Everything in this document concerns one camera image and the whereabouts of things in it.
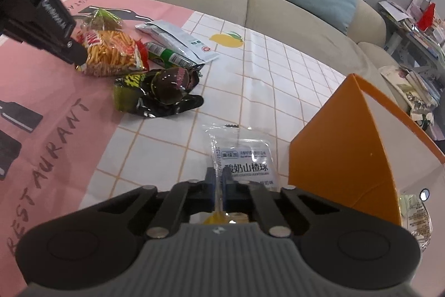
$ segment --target lemon leaf print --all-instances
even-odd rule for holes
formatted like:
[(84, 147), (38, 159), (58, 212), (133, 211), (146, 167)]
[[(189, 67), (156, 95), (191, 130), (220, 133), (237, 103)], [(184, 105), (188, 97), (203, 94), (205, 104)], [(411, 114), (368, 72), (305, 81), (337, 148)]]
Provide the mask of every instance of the lemon leaf print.
[(235, 32), (224, 34), (217, 34), (213, 35), (209, 38), (211, 41), (216, 42), (224, 47), (230, 47), (230, 48), (238, 48), (241, 47), (244, 42), (242, 37)]

